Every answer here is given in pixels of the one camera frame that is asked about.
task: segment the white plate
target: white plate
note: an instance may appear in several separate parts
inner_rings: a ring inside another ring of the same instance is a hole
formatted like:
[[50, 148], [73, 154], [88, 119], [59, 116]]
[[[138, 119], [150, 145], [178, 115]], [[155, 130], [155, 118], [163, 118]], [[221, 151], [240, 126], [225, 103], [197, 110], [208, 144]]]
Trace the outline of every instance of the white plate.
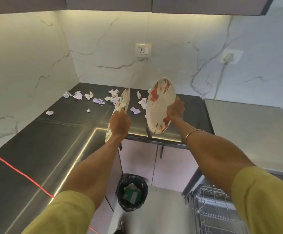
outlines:
[[161, 134], [170, 125], [167, 106], [175, 101], [175, 91], [168, 78], [160, 78], [152, 87], [146, 107], [147, 124], [151, 132]]
[[[120, 111], [121, 108], [125, 107], [124, 108], [124, 111], [126, 113], [126, 111], [128, 110], [128, 104], [130, 103], [130, 98], [131, 98], [131, 91], [130, 91], [130, 88], [126, 88], [123, 93], [121, 94], [121, 98], [120, 98], [120, 101], [116, 104], [114, 110], [113, 110], [113, 113], [115, 111]], [[111, 133], [111, 130], [110, 130], [110, 123], [108, 124], [108, 127], [107, 127], [107, 132], [106, 132], [106, 137], [105, 137], [105, 142], [107, 142], [110, 137], [111, 137], [112, 133]]]

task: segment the yellow sleeve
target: yellow sleeve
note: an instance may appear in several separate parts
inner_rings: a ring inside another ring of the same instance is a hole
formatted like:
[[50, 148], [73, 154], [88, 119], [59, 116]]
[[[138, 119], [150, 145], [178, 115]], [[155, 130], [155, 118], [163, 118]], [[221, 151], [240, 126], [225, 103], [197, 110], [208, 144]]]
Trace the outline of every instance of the yellow sleeve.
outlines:
[[86, 195], [75, 191], [59, 193], [22, 234], [85, 234], [95, 205]]
[[258, 167], [234, 178], [232, 199], [251, 234], [283, 233], [283, 181]]

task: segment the hand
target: hand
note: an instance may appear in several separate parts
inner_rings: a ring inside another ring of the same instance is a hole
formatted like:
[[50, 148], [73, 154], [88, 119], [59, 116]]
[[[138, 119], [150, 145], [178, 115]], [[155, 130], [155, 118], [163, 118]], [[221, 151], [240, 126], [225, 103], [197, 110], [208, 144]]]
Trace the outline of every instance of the hand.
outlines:
[[183, 119], [185, 107], [185, 103], [183, 103], [178, 96], [174, 103], [167, 107], [167, 115], [171, 119], [172, 122], [178, 119]]
[[124, 107], [120, 112], [115, 111], [111, 116], [109, 122], [112, 133], [111, 137], [119, 139], [120, 142], [124, 140], [132, 122], [128, 115], [124, 112]]

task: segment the black countertop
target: black countertop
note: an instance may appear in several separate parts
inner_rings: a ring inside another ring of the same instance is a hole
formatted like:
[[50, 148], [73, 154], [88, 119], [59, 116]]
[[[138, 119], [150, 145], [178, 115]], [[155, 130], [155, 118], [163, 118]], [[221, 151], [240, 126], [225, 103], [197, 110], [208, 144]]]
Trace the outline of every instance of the black countertop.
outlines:
[[[92, 91], [94, 98], [104, 99], [111, 89], [124, 88], [79, 83], [70, 92]], [[146, 90], [138, 90], [148, 97]], [[131, 89], [129, 109], [141, 111], [134, 115], [128, 110], [132, 125], [127, 139], [186, 148], [181, 135], [171, 124], [160, 135], [147, 132], [146, 111], [138, 104], [137, 90]], [[201, 98], [178, 94], [185, 102], [184, 120], [196, 128], [211, 132], [207, 112]], [[56, 195], [69, 171], [80, 161], [105, 144], [105, 133], [114, 106], [92, 100], [60, 98], [48, 110], [0, 148], [0, 156], [30, 176], [49, 193]], [[0, 234], [21, 233], [49, 204], [51, 198], [32, 182], [0, 161]]]
[[[124, 90], [122, 87], [79, 83], [70, 90], [70, 93], [74, 94], [77, 90], [80, 90], [82, 94], [92, 91], [94, 94], [93, 98], [101, 98], [104, 100], [106, 96], [110, 96], [108, 91], [112, 89], [118, 89], [120, 91], [119, 95]], [[127, 114], [132, 120], [132, 125], [126, 138], [186, 149], [187, 147], [181, 134], [173, 124], [170, 124], [167, 130], [162, 134], [153, 134], [149, 131], [145, 118], [146, 110], [138, 103], [140, 99], [137, 98], [137, 91], [142, 95], [141, 98], [148, 98], [147, 90], [131, 89], [131, 99]], [[198, 129], [212, 133], [204, 101], [197, 96], [177, 95], [185, 103], [186, 110], [184, 112], [184, 120]], [[131, 107], [139, 109], [141, 113], [133, 114], [133, 112], [130, 111]], [[91, 130], [106, 131], [114, 106], [111, 102], [105, 102], [104, 105], [100, 105], [92, 102], [92, 99], [87, 100], [85, 97], [83, 97], [82, 100], [77, 100], [73, 97], [62, 97], [48, 110], [54, 111], [54, 114], [48, 116], [45, 111], [38, 118], [81, 125]]]

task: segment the kitchen wall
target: kitchen wall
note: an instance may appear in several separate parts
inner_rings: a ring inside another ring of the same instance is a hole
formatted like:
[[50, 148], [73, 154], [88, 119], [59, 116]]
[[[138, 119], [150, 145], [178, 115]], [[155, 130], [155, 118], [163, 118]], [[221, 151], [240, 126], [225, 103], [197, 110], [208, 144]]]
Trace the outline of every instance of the kitchen wall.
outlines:
[[77, 83], [55, 12], [0, 15], [0, 147]]
[[[80, 82], [148, 89], [160, 77], [177, 93], [283, 109], [283, 0], [266, 16], [60, 11]], [[149, 59], [136, 43], [152, 44]], [[243, 50], [238, 64], [223, 50]]]

